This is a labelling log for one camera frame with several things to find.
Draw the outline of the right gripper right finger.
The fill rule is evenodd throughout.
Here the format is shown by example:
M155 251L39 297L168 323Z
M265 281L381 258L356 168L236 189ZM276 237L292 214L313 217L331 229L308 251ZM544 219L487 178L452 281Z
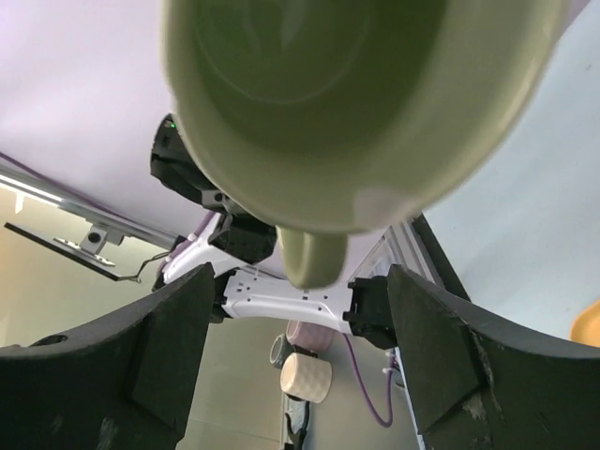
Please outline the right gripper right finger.
M508 321L400 265L387 280L426 448L598 448L598 349Z

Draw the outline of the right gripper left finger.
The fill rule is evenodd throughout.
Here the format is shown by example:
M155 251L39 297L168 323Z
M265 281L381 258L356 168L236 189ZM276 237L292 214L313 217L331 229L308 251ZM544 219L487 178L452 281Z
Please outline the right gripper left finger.
M173 449L184 438L215 297L201 265L142 299L1 351L5 449Z

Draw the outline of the light green mug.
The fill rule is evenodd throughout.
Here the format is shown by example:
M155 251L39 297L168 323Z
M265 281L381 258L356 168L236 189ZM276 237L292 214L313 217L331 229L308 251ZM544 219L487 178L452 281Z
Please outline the light green mug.
M164 76L193 161L277 229L299 289L349 238L466 181L523 114L564 1L166 1Z

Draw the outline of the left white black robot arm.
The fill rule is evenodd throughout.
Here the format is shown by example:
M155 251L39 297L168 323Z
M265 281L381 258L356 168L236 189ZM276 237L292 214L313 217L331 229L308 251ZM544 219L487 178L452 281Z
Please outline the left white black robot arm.
M215 276L211 322L274 318L321 325L364 338L381 350L398 345L386 277L357 278L325 290L298 290L286 279L261 277L250 266L270 257L276 230L211 183L188 154L171 114L157 127L151 174L165 187L208 210L207 221L172 247L156 289L209 263Z

